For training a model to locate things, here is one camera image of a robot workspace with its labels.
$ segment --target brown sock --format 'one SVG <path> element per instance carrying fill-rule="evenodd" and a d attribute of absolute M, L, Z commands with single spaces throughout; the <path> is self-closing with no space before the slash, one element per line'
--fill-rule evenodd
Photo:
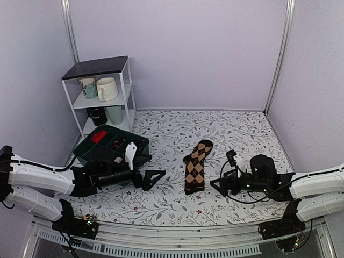
<path fill-rule="evenodd" d="M 187 164 L 185 170 L 185 194 L 204 190 L 204 160 L 211 152 L 213 143 L 210 140 L 202 140 L 193 149 L 190 155 L 184 157 Z"/>

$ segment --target cup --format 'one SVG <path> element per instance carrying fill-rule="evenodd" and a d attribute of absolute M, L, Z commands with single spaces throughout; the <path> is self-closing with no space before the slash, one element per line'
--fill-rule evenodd
<path fill-rule="evenodd" d="M 105 109 L 103 107 L 92 107 L 86 110 L 88 116 L 92 119 L 95 126 L 106 124 L 108 121 L 106 118 Z"/>
<path fill-rule="evenodd" d="M 118 96 L 118 90 L 114 78 L 107 77 L 97 81 L 98 97 L 101 102 L 109 101 Z"/>
<path fill-rule="evenodd" d="M 92 99 L 98 96 L 96 79 L 94 77 L 79 79 L 79 83 L 85 98 Z"/>
<path fill-rule="evenodd" d="M 109 106 L 106 108 L 106 111 L 113 125 L 119 125 L 122 123 L 123 115 L 121 106 Z"/>

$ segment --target lavender wall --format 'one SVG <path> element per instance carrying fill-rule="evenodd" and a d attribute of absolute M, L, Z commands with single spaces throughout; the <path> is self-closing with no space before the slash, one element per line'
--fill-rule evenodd
<path fill-rule="evenodd" d="M 344 3 L 296 1 L 288 50 L 270 121 L 295 171 L 344 162 Z M 326 218 L 344 257 L 344 213 Z"/>
<path fill-rule="evenodd" d="M 61 1 L 1 1 L 0 35 L 0 145 L 62 166 L 78 130 L 60 81 L 72 65 Z M 0 214 L 0 257 L 18 258 L 32 215 Z"/>
<path fill-rule="evenodd" d="M 286 1 L 70 2 L 81 60 L 129 55 L 138 108 L 262 110 Z"/>

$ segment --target black mug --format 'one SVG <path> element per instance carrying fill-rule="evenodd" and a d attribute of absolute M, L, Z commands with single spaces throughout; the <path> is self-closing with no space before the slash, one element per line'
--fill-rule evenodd
<path fill-rule="evenodd" d="M 86 110 L 88 116 L 92 119 L 95 126 L 106 124 L 108 121 L 106 118 L 105 109 L 103 107 L 92 107 Z"/>

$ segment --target patterned floor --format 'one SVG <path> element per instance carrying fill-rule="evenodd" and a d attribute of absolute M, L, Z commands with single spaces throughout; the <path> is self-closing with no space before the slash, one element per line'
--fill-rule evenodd
<path fill-rule="evenodd" d="M 249 164 L 252 156 L 265 154 L 275 160 L 279 173 L 291 171 L 285 155 L 264 115 L 260 112 L 229 111 L 140 111 L 134 133 L 150 140 L 153 156 L 145 169 L 165 169 L 151 191 L 113 185 L 87 198 L 65 197 L 76 215 L 95 214 L 98 220 L 154 226 L 209 226 L 261 221 L 281 217 L 285 202 L 240 204 L 221 196 L 209 182 L 219 177 L 225 153 L 233 148 Z M 205 161 L 205 191 L 184 194 L 185 164 L 201 139 L 214 148 Z M 246 192 L 237 199 L 252 201 Z"/>

